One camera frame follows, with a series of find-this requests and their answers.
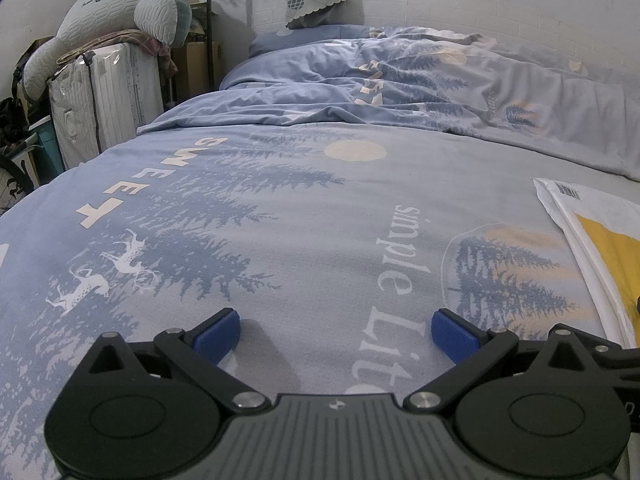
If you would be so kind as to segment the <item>blue printed bed sheet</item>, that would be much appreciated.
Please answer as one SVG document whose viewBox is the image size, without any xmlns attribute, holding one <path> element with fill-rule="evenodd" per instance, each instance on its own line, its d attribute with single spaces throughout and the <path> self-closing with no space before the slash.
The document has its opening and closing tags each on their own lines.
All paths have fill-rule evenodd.
<svg viewBox="0 0 640 480">
<path fill-rule="evenodd" d="M 222 308 L 224 367 L 280 392 L 406 396 L 450 365 L 439 308 L 541 338 L 602 326 L 535 180 L 636 186 L 525 148 L 371 125 L 143 133 L 1 218 L 1 474 L 52 479 L 44 418 L 97 336 Z"/>
</svg>

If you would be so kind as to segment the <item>white yellow plastic mailer bag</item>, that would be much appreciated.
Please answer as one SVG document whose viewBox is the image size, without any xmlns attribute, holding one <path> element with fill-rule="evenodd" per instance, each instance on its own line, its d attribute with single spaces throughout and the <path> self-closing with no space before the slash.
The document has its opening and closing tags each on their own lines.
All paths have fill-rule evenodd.
<svg viewBox="0 0 640 480">
<path fill-rule="evenodd" d="M 608 339 L 639 345 L 639 205 L 576 183 L 536 178 L 538 200 L 562 230 Z"/>
</svg>

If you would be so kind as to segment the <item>teal storage bin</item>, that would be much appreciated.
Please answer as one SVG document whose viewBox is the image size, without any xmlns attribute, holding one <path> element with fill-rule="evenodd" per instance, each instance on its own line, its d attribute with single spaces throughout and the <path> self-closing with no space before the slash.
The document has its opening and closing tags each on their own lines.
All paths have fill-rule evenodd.
<svg viewBox="0 0 640 480">
<path fill-rule="evenodd" d="M 35 165 L 39 182 L 49 183 L 65 171 L 51 116 L 31 125 L 29 133 L 36 138 Z"/>
</svg>

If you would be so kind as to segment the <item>crumpled blue duvet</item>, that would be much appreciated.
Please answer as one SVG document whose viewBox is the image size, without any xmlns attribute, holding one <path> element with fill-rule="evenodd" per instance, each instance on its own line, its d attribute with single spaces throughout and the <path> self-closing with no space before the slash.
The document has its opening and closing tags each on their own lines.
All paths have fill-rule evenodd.
<svg viewBox="0 0 640 480">
<path fill-rule="evenodd" d="M 546 48 L 425 27 L 248 58 L 151 129 L 347 122 L 453 133 L 639 177 L 639 79 Z"/>
</svg>

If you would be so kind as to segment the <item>pink folded blanket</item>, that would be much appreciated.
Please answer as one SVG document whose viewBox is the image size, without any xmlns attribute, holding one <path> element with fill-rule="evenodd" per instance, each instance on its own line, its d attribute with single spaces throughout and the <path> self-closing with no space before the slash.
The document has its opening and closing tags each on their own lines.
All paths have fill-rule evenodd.
<svg viewBox="0 0 640 480">
<path fill-rule="evenodd" d="M 119 32 L 110 32 L 107 35 L 90 40 L 82 46 L 70 50 L 61 55 L 57 60 L 58 66 L 63 66 L 69 62 L 72 62 L 79 55 L 86 53 L 90 50 L 96 50 L 97 48 L 111 47 L 115 44 L 133 44 L 140 48 L 144 53 L 152 56 L 156 56 L 160 60 L 158 65 L 160 70 L 168 77 L 174 76 L 178 73 L 178 67 L 171 58 L 171 48 L 167 44 L 163 44 L 160 40 L 157 40 L 139 29 L 125 29 Z"/>
</svg>

